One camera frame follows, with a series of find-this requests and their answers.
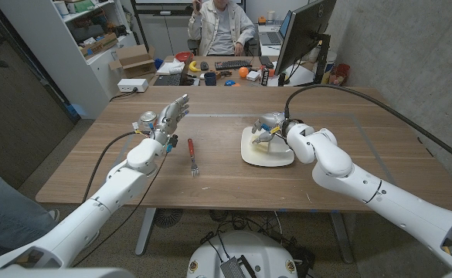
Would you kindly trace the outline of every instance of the metal fork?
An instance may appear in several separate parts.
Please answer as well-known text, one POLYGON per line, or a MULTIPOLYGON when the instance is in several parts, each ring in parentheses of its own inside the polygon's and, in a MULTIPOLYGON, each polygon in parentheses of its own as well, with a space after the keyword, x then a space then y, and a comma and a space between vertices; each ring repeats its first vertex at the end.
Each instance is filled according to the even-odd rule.
POLYGON ((189 155, 192 157, 192 176, 196 177, 200 175, 198 172, 198 166, 195 163, 195 149, 193 148, 193 140, 191 138, 188 139, 188 147, 189 147, 189 155))

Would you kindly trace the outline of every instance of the red bowl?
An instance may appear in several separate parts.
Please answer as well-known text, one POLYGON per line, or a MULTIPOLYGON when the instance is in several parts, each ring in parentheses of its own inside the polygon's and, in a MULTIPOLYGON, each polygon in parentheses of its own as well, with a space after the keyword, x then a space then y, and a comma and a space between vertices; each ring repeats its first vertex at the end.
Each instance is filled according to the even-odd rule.
POLYGON ((176 54, 175 58, 176 58, 179 62, 186 62, 186 60, 187 60, 188 57, 189 57, 189 54, 192 55, 192 59, 195 57, 195 56, 193 55, 193 53, 191 53, 191 52, 181 52, 181 53, 176 54))

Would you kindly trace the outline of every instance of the orange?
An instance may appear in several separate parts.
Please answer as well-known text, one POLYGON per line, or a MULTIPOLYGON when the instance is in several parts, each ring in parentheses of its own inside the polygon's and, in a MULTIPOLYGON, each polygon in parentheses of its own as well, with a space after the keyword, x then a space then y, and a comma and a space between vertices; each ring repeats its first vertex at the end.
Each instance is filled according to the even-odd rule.
POLYGON ((246 68, 245 66, 240 68, 240 76, 242 78, 246 78, 246 76, 248 75, 250 71, 248 70, 248 68, 246 68))

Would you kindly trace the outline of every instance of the red fork handle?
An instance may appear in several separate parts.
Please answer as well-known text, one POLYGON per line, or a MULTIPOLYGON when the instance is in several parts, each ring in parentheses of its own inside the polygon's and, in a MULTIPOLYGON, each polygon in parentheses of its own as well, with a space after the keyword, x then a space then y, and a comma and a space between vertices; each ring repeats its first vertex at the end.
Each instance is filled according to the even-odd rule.
POLYGON ((193 140, 191 138, 188 139, 188 147, 189 147, 189 155, 195 156, 195 148, 193 147, 193 140))

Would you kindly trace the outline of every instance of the wooden table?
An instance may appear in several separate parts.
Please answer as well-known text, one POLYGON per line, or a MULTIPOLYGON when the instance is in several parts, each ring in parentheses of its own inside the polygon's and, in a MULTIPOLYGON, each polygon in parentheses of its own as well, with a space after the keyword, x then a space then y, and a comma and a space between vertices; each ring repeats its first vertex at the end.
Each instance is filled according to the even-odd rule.
MULTIPOLYGON (((198 58, 200 61, 210 58, 198 58)), ((313 164, 262 168, 243 161, 240 139, 261 114, 282 111, 297 88, 248 86, 151 86, 145 93, 107 106, 36 196, 38 202, 79 204, 104 147, 131 131, 148 110, 189 95, 190 114, 178 125, 178 146, 165 163, 142 205, 149 208, 248 209, 307 212, 368 212, 353 198, 314 183, 313 164), (195 144, 200 176, 190 171, 187 138, 195 144)), ((385 101, 375 89, 355 88, 385 101)), ((328 128, 338 145, 366 171, 422 199, 452 210, 452 178, 403 122, 376 105, 341 91, 320 88, 297 95, 291 113, 319 130, 328 128)), ((107 172, 143 139, 135 134, 113 145, 102 160, 92 195, 107 172)), ((130 204, 135 205, 141 196, 130 204)))

